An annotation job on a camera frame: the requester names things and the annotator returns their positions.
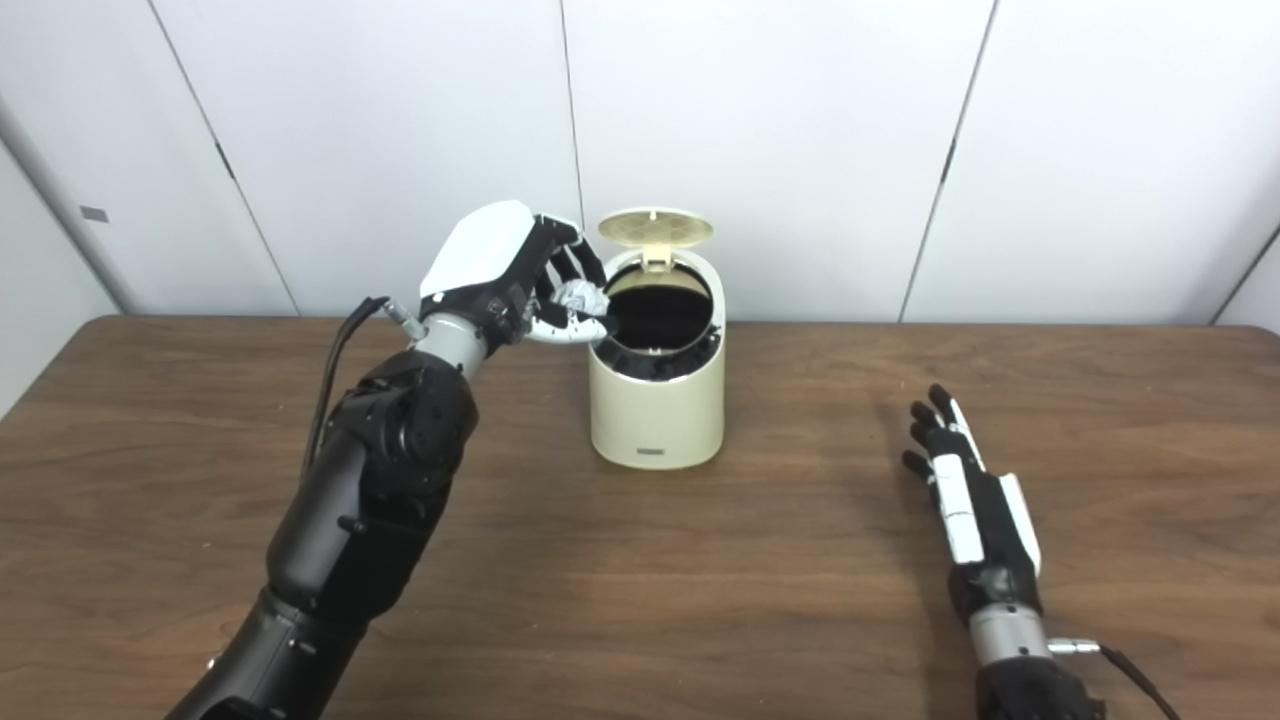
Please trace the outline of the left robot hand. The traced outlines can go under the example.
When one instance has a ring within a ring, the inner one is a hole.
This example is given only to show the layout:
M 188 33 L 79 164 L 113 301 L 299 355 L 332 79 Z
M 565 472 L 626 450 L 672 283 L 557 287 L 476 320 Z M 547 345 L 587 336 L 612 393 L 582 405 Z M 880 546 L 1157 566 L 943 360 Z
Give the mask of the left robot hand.
M 470 323 L 489 354 L 524 340 L 595 343 L 620 328 L 604 284 L 602 260 L 576 224 L 507 200 L 454 225 L 420 283 L 420 316 Z

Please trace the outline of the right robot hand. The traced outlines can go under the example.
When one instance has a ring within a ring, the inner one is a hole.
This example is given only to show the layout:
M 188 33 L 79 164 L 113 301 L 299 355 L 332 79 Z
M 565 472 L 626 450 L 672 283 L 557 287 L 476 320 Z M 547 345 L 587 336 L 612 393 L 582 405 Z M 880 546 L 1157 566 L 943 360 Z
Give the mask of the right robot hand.
M 902 465 L 920 478 L 943 527 L 952 566 L 947 589 L 961 623 L 991 605 L 1044 611 L 1041 546 L 1020 480 L 988 470 L 970 423 L 943 386 L 910 406 L 915 450 Z

